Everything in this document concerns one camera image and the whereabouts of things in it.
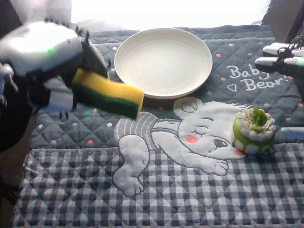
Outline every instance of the yellow sponge layer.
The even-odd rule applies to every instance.
[[[136,118],[142,109],[144,91],[81,68],[74,76],[72,89],[79,102],[104,111]]]

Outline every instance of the robotic hand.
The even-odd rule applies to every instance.
[[[5,85],[17,92],[13,78],[21,77],[31,107],[67,115],[77,108],[74,94],[48,89],[44,83],[60,75],[70,87],[79,67],[108,78],[109,65],[91,44],[89,33],[77,26],[52,20],[23,25],[0,39],[0,106],[7,105]]]
[[[296,37],[290,44],[273,43],[263,48],[263,56],[255,62],[256,68],[266,73],[278,72],[292,76],[295,81],[304,76],[304,36]],[[302,100],[304,88],[298,87]],[[304,127],[283,127],[281,132],[296,139],[304,140]]]

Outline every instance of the plate rim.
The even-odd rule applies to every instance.
[[[201,40],[200,38],[198,38],[196,35],[194,35],[194,34],[188,32],[188,31],[182,30],[182,29],[180,29],[180,28],[152,28],[152,29],[147,29],[147,30],[139,31],[139,32],[137,32],[137,33],[131,35],[130,37],[128,37],[128,38],[127,38],[127,39],[118,47],[118,49],[117,49],[117,51],[116,51],[116,53],[115,53],[115,57],[114,57],[114,68],[115,68],[115,71],[116,71],[116,73],[117,73],[117,76],[119,77],[119,79],[120,79],[123,83],[125,83],[125,82],[122,80],[122,78],[119,76],[119,74],[118,74],[118,72],[117,72],[117,69],[116,69],[116,63],[117,63],[117,61],[118,61],[116,57],[117,57],[117,53],[119,53],[119,51],[120,51],[120,49],[121,49],[121,46],[122,46],[127,40],[133,39],[134,36],[137,36],[137,35],[139,35],[139,34],[141,34],[141,33],[148,32],[148,31],[160,31],[160,30],[178,30],[179,32],[184,32],[184,33],[186,33],[187,35],[190,35],[190,36],[194,37],[195,39],[197,39],[198,41],[200,41],[201,44],[202,44],[203,46],[205,46],[205,48],[207,49],[208,56],[210,57],[210,60],[211,60],[210,69],[208,70],[208,76],[207,76],[204,80],[202,80],[202,81],[198,84],[198,86],[196,86],[194,89],[189,90],[189,91],[187,91],[187,92],[185,92],[185,93],[180,93],[180,94],[178,94],[178,95],[168,95],[168,96],[165,96],[165,95],[153,95],[153,94],[149,94],[149,93],[147,93],[147,92],[144,91],[144,96],[145,96],[145,97],[148,97],[148,98],[159,99],[159,100],[169,100],[169,99],[176,99],[176,98],[181,98],[181,97],[183,97],[183,96],[189,95],[189,94],[191,94],[192,92],[196,91],[198,88],[200,88],[200,87],[207,81],[207,79],[210,77],[210,74],[211,74],[211,71],[212,71],[212,67],[213,67],[213,59],[212,59],[212,53],[211,53],[209,47],[206,45],[206,43],[205,43],[203,40]]]

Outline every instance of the green cupcake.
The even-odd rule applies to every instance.
[[[236,114],[232,126],[232,146],[256,155],[263,153],[272,144],[276,132],[275,120],[257,107]]]

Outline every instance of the quilted mat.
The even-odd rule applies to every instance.
[[[97,109],[68,119],[39,112],[13,227],[304,227],[304,146],[275,137],[259,157],[231,146],[235,114],[270,113],[279,129],[304,121],[290,76],[255,69],[275,41],[266,26],[180,28],[213,56],[191,95],[146,99],[136,121]],[[114,62],[137,31],[91,35]],[[119,81],[115,68],[110,78]],[[60,78],[50,87],[64,88]]]

